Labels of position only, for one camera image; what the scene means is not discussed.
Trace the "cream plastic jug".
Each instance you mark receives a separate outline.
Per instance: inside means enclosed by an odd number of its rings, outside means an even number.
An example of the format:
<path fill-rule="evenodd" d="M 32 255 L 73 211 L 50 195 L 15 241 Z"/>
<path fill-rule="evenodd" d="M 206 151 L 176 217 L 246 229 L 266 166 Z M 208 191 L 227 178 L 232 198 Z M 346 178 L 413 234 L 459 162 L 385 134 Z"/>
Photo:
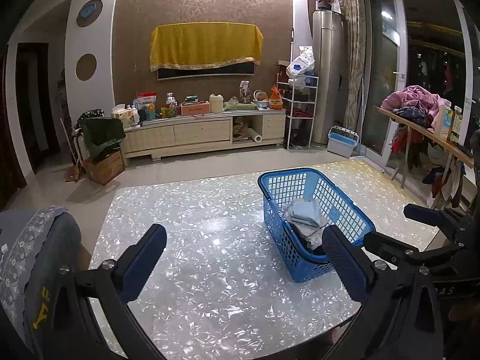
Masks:
<path fill-rule="evenodd" d="M 221 94 L 211 94 L 208 102 L 210 103 L 210 112 L 217 114 L 224 111 L 224 98 Z"/>

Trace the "cream TV cabinet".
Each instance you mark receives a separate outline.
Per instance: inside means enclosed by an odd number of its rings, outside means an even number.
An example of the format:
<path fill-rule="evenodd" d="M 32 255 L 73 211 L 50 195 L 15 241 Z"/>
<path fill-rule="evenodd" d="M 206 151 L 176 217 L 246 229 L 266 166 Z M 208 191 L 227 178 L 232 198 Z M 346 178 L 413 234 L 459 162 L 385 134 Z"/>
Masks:
<path fill-rule="evenodd" d="M 156 119 L 126 128 L 120 144 L 125 160 L 149 156 L 154 160 L 222 150 L 276 146 L 283 142 L 284 111 L 224 111 L 217 114 Z M 253 128 L 263 141 L 255 143 L 246 131 Z"/>

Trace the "yellow cloth over TV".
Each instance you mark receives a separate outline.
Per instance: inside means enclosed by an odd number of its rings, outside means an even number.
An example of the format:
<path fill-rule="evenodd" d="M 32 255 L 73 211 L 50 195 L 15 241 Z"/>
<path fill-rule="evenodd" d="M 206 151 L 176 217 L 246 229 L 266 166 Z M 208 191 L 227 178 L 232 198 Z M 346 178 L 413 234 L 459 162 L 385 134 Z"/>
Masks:
<path fill-rule="evenodd" d="M 154 28 L 150 69 L 216 69 L 261 61 L 264 36 L 254 24 L 189 22 Z"/>

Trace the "tall standing air conditioner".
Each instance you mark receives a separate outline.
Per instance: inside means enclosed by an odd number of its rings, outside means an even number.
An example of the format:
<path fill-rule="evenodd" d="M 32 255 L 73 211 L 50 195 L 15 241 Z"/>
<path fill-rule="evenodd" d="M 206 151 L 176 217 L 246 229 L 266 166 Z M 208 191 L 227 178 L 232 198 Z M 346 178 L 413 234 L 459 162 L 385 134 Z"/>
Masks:
<path fill-rule="evenodd" d="M 314 11 L 312 41 L 317 77 L 312 142 L 325 145 L 330 128 L 343 124 L 346 108 L 347 62 L 342 16 L 332 10 Z"/>

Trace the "light blue cloth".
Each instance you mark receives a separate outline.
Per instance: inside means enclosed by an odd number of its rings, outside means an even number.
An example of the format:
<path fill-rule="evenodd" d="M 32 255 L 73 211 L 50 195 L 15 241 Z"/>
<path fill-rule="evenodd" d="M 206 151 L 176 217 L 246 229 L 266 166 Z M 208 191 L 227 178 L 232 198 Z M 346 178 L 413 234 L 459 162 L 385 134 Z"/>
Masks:
<path fill-rule="evenodd" d="M 289 215 L 297 223 L 320 228 L 320 204 L 317 200 L 293 202 L 289 208 Z"/>

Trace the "blue plastic laundry basket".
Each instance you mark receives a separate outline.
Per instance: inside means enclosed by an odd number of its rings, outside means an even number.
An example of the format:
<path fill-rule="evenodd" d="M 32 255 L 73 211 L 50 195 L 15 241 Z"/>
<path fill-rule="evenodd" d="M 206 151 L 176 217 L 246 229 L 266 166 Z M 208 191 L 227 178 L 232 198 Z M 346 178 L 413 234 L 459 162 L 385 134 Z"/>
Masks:
<path fill-rule="evenodd" d="M 312 168 L 266 172 L 257 184 L 264 195 L 264 222 L 286 268 L 297 283 L 331 272 L 325 252 L 313 252 L 299 235 L 285 209 L 299 199 L 319 203 L 320 215 L 335 225 L 354 247 L 364 245 L 364 236 L 376 230 L 373 222 L 326 175 Z"/>

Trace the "pink rectangular box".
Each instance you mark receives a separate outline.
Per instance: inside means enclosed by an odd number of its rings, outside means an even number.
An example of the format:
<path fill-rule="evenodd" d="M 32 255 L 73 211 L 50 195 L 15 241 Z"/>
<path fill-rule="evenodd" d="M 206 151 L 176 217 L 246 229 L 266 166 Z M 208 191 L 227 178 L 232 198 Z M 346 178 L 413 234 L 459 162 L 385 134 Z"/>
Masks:
<path fill-rule="evenodd" d="M 198 116 L 210 113 L 210 102 L 184 102 L 181 105 L 182 116 Z"/>

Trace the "white metal shelf rack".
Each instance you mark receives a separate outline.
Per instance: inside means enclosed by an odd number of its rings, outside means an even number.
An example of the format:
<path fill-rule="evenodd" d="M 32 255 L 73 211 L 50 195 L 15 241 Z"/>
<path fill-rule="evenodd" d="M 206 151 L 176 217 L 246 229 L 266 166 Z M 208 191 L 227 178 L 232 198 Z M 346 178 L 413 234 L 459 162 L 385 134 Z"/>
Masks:
<path fill-rule="evenodd" d="M 309 148 L 317 111 L 319 77 L 313 71 L 295 78 L 278 73 L 276 85 L 286 111 L 284 147 L 287 150 Z"/>

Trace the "cardboard box on floor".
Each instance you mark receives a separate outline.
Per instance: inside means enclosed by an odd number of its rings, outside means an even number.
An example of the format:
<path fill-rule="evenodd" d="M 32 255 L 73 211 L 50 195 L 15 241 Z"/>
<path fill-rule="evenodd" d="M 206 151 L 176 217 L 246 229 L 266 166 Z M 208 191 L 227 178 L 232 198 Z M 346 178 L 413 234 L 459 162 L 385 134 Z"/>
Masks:
<path fill-rule="evenodd" d="M 88 178 L 100 185 L 106 185 L 125 170 L 120 150 L 111 152 L 102 160 L 86 158 L 83 163 Z"/>

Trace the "pink clothes pile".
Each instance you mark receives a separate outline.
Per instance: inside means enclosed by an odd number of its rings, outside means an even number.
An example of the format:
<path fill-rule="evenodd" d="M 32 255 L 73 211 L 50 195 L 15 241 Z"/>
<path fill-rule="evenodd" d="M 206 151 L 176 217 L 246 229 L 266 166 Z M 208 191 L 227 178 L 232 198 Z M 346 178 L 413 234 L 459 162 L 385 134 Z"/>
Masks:
<path fill-rule="evenodd" d="M 446 99 L 438 94 L 431 94 L 419 85 L 411 85 L 388 95 L 380 108 L 433 130 L 439 119 L 440 107 L 445 105 L 445 102 Z"/>

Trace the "white blue storage bin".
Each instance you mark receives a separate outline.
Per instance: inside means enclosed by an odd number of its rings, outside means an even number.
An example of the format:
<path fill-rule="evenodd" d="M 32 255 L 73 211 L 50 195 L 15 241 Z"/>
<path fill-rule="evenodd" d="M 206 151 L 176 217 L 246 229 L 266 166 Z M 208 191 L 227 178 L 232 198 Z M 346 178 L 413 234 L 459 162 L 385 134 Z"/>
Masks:
<path fill-rule="evenodd" d="M 332 126 L 328 133 L 327 150 L 330 153 L 350 158 L 358 146 L 360 137 L 345 127 Z"/>

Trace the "grey patterned sleeve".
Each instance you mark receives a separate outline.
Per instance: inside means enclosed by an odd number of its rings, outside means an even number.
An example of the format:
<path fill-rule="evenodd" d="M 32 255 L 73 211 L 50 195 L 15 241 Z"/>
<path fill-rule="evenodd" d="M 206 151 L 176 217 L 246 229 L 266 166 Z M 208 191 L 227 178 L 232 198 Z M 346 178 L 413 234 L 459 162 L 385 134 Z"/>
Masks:
<path fill-rule="evenodd" d="M 64 207 L 1 213 L 1 316 L 40 359 L 60 268 L 77 268 L 80 243 Z"/>

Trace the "orange bag on cabinet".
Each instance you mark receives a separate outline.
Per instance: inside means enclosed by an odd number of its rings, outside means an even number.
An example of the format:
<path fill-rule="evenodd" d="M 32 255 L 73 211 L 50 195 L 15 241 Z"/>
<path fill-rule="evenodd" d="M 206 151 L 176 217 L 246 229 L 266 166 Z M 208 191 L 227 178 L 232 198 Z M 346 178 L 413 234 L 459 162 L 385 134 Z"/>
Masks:
<path fill-rule="evenodd" d="M 277 86 L 273 85 L 271 88 L 271 95 L 268 100 L 268 105 L 270 109 L 275 111 L 281 111 L 283 109 L 283 99 L 281 92 Z"/>

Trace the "grey fluffy mat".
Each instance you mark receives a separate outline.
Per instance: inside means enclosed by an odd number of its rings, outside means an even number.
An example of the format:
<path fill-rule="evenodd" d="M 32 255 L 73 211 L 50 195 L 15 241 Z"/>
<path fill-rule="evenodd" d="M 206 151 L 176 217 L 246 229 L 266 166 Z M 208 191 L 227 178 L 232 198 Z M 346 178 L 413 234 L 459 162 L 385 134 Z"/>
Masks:
<path fill-rule="evenodd" d="M 322 245 L 322 235 L 325 228 L 329 225 L 329 218 L 320 213 L 321 225 L 320 228 L 308 226 L 306 224 L 297 223 L 290 217 L 290 203 L 283 211 L 286 222 L 292 227 L 295 234 L 298 236 L 300 242 L 304 245 L 304 248 L 310 251 L 314 251 Z"/>

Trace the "dark green bag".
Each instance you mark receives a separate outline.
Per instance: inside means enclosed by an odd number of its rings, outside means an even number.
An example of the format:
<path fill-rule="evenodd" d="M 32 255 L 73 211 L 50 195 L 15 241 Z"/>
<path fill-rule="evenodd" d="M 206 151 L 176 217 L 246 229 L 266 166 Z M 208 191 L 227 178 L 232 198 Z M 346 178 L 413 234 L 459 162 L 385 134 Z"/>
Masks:
<path fill-rule="evenodd" d="M 86 111 L 77 121 L 76 128 L 83 134 L 86 149 L 92 161 L 106 158 L 125 139 L 123 123 L 120 119 L 106 117 L 102 110 Z"/>

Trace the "wooden side table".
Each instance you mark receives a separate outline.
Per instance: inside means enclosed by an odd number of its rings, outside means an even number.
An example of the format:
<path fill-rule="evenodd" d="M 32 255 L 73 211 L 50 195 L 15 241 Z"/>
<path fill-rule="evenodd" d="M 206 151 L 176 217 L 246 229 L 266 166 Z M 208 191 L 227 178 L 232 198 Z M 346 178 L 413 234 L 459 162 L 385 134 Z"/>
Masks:
<path fill-rule="evenodd" d="M 444 183 L 447 179 L 448 170 L 450 169 L 453 161 L 458 161 L 462 163 L 465 167 L 469 169 L 474 169 L 473 155 L 468 154 L 465 150 L 462 150 L 459 145 L 454 145 L 447 141 L 443 141 L 441 138 L 437 137 L 421 125 L 415 124 L 411 120 L 402 118 L 394 114 L 392 111 L 388 111 L 385 108 L 376 106 L 375 110 L 380 114 L 388 117 L 391 122 L 395 122 L 397 123 L 397 125 L 404 126 L 407 129 L 404 159 L 402 163 L 394 170 L 394 173 L 391 175 L 391 180 L 394 180 L 398 174 L 401 174 L 401 189 L 405 188 L 406 180 L 408 178 L 408 155 L 410 153 L 413 137 L 421 137 L 422 141 L 431 141 L 441 147 L 442 150 L 447 153 L 448 157 L 444 166 L 444 172 L 442 174 L 442 183 Z"/>

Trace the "paper roll in cabinet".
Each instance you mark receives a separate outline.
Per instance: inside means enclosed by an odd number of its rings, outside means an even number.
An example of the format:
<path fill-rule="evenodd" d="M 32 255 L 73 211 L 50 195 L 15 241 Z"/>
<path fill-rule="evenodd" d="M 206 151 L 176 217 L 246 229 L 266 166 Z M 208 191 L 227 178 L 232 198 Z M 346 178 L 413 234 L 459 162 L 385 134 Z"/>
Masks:
<path fill-rule="evenodd" d="M 260 143 L 263 141 L 262 135 L 256 132 L 253 128 L 249 127 L 246 131 L 247 136 L 252 139 L 255 143 Z"/>

